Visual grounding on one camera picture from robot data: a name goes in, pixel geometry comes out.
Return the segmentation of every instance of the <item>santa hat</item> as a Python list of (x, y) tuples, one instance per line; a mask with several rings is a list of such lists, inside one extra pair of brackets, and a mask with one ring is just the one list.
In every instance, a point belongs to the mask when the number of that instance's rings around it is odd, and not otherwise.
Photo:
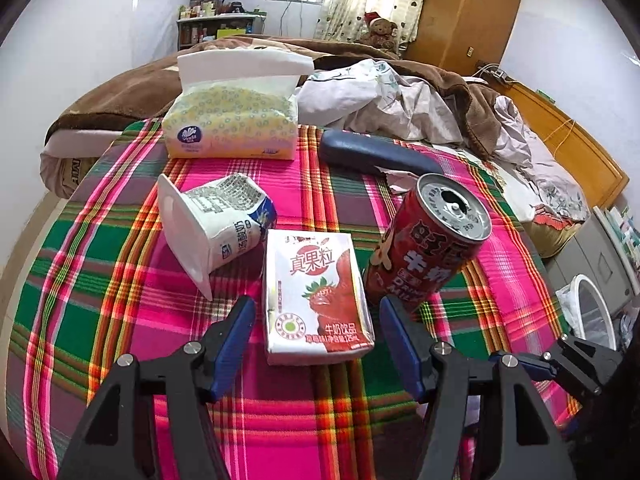
[(371, 25), (373, 20), (377, 20), (380, 18), (380, 15), (377, 12), (365, 12), (364, 13), (364, 22), (367, 24), (367, 27)]

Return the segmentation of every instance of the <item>can lid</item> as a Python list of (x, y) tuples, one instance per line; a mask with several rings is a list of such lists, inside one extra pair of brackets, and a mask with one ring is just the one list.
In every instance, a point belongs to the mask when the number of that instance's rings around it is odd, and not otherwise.
[(423, 208), (434, 219), (468, 240), (483, 241), (491, 234), (491, 219), (484, 205), (462, 184), (427, 173), (418, 180)]

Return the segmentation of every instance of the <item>screw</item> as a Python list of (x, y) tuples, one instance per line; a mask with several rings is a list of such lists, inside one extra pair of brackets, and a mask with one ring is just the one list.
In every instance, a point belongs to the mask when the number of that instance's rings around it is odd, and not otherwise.
[(198, 341), (189, 341), (185, 346), (182, 347), (185, 354), (197, 354), (200, 350), (202, 350), (202, 345)]
[(507, 368), (514, 368), (518, 366), (518, 359), (515, 355), (506, 354), (502, 356), (502, 364)]
[(433, 345), (433, 351), (440, 355), (449, 355), (451, 353), (451, 345), (446, 341), (438, 341)]
[(118, 360), (116, 362), (118, 366), (129, 366), (133, 362), (133, 355), (122, 354), (120, 357), (118, 357)]

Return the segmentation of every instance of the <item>wooden headboard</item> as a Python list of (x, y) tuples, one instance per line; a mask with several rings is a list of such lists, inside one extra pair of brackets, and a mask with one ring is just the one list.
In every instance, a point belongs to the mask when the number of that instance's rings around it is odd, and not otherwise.
[(520, 83), (492, 87), (513, 100), (525, 122), (580, 184), (589, 207), (613, 205), (629, 177), (580, 124)]

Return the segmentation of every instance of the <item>tissue pack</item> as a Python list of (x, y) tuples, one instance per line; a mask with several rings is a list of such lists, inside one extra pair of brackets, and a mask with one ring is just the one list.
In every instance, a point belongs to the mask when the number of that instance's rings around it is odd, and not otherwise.
[(274, 48), (178, 56), (182, 93), (162, 120), (169, 156), (293, 159), (293, 92), (313, 69), (311, 58)]

